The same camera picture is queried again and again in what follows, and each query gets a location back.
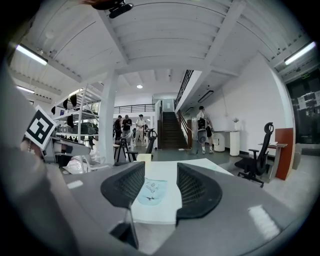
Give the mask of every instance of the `trash can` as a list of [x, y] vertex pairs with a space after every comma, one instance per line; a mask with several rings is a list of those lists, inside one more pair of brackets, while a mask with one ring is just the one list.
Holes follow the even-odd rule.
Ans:
[[226, 149], [225, 136], [222, 132], [215, 132], [213, 134], [214, 151], [223, 152]]

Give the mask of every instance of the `office chair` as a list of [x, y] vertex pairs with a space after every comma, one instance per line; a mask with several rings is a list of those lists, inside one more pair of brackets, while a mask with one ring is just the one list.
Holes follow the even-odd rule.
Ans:
[[[148, 145], [148, 147], [147, 147], [147, 149], [146, 149], [146, 151], [145, 151], [145, 153], [146, 154], [151, 154], [152, 153], [152, 149], [153, 149], [153, 147], [154, 147], [154, 143], [155, 143], [155, 140], [156, 140], [156, 138], [158, 137], [158, 135], [157, 135], [157, 133], [154, 131], [154, 129], [152, 128], [152, 129], [150, 129], [149, 131], [148, 131], [148, 133], [147, 133], [147, 137], [148, 137], [148, 139], [150, 140], [150, 142], [149, 142], [149, 145]], [[133, 158], [133, 161], [137, 161], [137, 154], [138, 154], [138, 152], [136, 152], [136, 151], [127, 151], [127, 152], [125, 152], [126, 154], [130, 154], [130, 155], [132, 155], [132, 158]]]
[[264, 126], [264, 140], [263, 145], [260, 151], [260, 154], [257, 158], [257, 152], [259, 150], [249, 149], [249, 151], [253, 152], [254, 158], [243, 158], [240, 161], [236, 162], [234, 165], [238, 168], [244, 169], [244, 172], [239, 172], [238, 176], [243, 176], [244, 179], [249, 181], [255, 181], [261, 183], [261, 188], [264, 187], [264, 182], [256, 178], [256, 176], [261, 176], [267, 170], [267, 158], [268, 158], [268, 145], [270, 142], [271, 134], [274, 131], [274, 126], [272, 122], [268, 122]]

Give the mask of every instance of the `staircase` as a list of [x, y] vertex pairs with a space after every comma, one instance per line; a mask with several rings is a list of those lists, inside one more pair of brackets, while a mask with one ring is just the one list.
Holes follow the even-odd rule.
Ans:
[[188, 147], [175, 112], [163, 112], [162, 119], [162, 149], [186, 149]]

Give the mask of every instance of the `glass door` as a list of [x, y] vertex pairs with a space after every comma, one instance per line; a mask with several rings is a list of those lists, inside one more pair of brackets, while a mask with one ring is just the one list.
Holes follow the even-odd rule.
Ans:
[[287, 85], [295, 117], [296, 142], [320, 144], [320, 71]]

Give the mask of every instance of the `red panel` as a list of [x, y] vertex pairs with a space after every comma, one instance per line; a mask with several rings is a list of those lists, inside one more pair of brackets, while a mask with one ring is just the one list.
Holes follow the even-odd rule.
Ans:
[[287, 144], [281, 149], [280, 161], [276, 177], [281, 180], [286, 180], [292, 157], [293, 143], [294, 143], [294, 129], [281, 128], [275, 129], [275, 141], [278, 143]]

